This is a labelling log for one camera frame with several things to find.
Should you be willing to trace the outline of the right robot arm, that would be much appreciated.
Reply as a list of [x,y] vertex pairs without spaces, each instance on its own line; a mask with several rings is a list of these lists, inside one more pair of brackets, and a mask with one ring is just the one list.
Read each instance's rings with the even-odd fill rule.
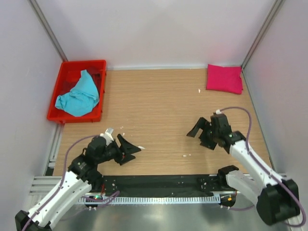
[[187,136],[195,137],[199,131],[201,146],[211,150],[216,146],[223,148],[250,175],[245,176],[234,166],[220,169],[217,185],[221,190],[234,188],[242,193],[269,226],[299,215],[302,215],[302,222],[297,226],[302,227],[306,223],[306,213],[299,201],[298,185],[270,168],[249,144],[249,135],[232,130],[223,110],[215,111],[210,120],[199,118]]

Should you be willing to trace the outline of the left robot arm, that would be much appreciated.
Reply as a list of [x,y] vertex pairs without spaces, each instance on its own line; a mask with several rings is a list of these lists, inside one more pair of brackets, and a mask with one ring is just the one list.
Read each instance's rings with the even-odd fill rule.
[[64,165],[60,181],[48,194],[28,211],[21,210],[15,215],[18,231],[51,231],[79,198],[103,188],[99,164],[114,160],[122,166],[135,159],[134,154],[141,148],[121,134],[113,138],[113,131],[108,128],[104,133],[88,137],[91,140],[88,146],[69,166]]

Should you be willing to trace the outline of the pink t-shirt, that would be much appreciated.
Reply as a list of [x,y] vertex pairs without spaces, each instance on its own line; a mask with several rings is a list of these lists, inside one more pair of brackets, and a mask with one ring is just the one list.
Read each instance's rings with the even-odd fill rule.
[[207,66],[206,90],[223,91],[233,94],[242,94],[243,81],[240,66]]

